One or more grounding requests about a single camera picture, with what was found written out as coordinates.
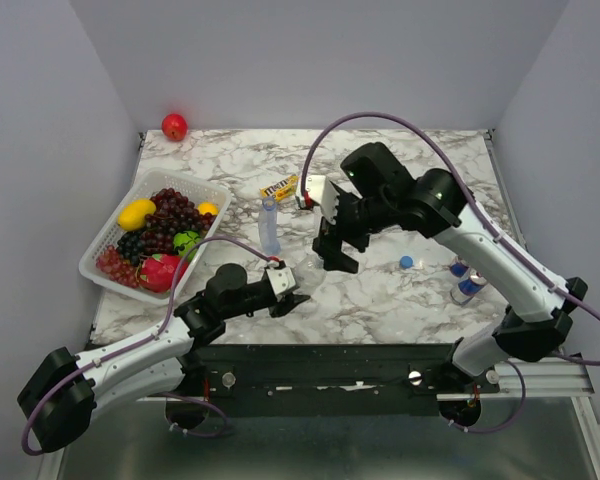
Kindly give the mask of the large clear plastic bottle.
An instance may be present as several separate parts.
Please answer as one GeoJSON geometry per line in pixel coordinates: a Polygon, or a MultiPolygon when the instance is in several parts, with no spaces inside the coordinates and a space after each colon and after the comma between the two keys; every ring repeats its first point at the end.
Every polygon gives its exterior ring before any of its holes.
{"type": "Polygon", "coordinates": [[[307,255],[297,265],[290,267],[293,285],[290,294],[310,299],[326,278],[324,262],[317,254],[307,255]]]}

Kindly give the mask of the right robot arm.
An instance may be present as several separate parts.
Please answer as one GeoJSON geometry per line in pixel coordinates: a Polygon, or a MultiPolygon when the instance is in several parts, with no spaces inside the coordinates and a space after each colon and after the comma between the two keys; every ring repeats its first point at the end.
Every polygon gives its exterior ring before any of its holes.
{"type": "Polygon", "coordinates": [[[532,259],[487,219],[449,171],[434,168],[414,178],[380,142],[354,150],[341,168],[354,192],[312,175],[301,196],[322,211],[313,249],[325,270],[357,273],[359,264],[343,252],[343,244],[364,252],[371,235],[398,226],[454,252],[508,302],[501,322],[456,343],[439,370],[447,389],[465,390],[488,367],[510,357],[537,362],[565,341],[576,305],[559,292],[582,299],[586,284],[552,274],[532,259]]]}

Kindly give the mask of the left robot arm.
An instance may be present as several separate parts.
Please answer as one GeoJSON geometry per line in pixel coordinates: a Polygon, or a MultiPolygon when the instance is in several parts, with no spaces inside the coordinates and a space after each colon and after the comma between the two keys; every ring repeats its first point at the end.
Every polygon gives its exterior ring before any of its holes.
{"type": "Polygon", "coordinates": [[[194,393],[202,372],[188,356],[223,335],[229,319],[259,310],[273,318],[287,315],[309,299],[299,289],[284,263],[266,268],[256,282],[248,281],[242,266],[224,264],[202,291],[169,306],[162,322],[141,333],[78,354],[65,347],[48,353],[17,397],[26,417],[22,450],[30,456],[60,450],[126,401],[174,390],[194,393]]]}

